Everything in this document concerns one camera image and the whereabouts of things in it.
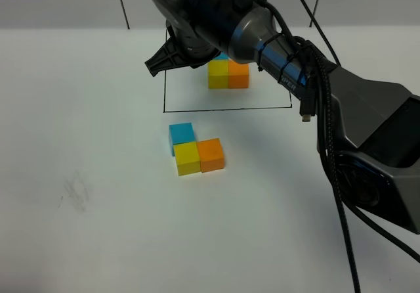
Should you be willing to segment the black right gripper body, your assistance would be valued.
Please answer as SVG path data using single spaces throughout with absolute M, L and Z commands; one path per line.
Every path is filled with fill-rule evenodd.
M 199 68 L 220 55 L 220 51 L 200 37 L 188 35 L 166 20 L 168 38 L 160 49 L 145 62 L 155 77 L 162 71 L 190 67 Z

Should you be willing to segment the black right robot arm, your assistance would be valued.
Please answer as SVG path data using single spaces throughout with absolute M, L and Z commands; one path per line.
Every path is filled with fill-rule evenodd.
M 342 199 L 419 232 L 419 97 L 403 85 L 358 77 L 291 34 L 267 0 L 152 0 L 169 39 L 146 62 L 152 75 L 198 68 L 220 54 L 255 63 L 319 117 Z

